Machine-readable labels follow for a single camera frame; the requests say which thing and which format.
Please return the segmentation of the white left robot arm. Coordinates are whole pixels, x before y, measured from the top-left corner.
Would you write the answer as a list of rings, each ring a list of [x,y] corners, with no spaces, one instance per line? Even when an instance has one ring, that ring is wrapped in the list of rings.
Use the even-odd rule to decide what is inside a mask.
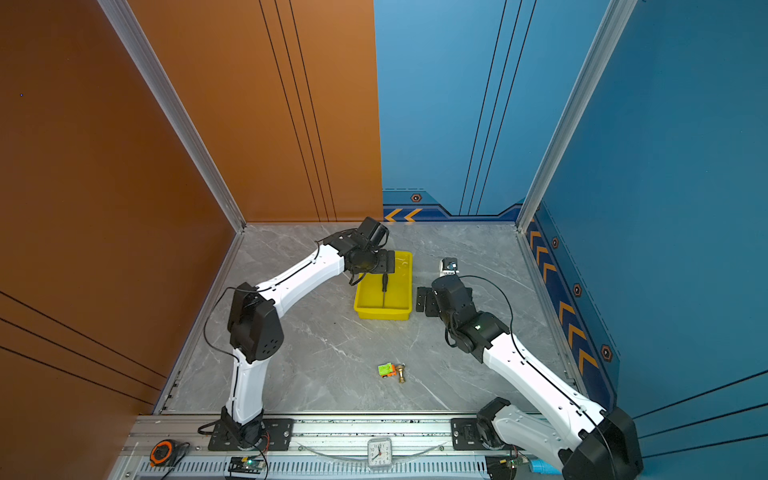
[[[385,248],[388,237],[386,227],[367,218],[357,228],[319,240],[312,253],[272,279],[234,289],[227,321],[233,375],[220,423],[239,448],[255,449],[266,436],[264,387],[270,358],[285,339],[282,318],[315,288],[345,272],[352,286],[367,275],[394,273],[394,253]]]

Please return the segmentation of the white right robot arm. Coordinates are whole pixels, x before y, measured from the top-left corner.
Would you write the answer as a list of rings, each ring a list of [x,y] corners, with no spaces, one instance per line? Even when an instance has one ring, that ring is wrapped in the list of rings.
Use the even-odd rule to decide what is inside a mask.
[[[560,379],[524,347],[511,322],[476,308],[461,276],[433,280],[428,296],[447,344],[499,374],[540,414],[494,399],[477,415],[487,446],[517,446],[566,479],[635,479],[643,472],[633,419],[620,408],[606,410]]]

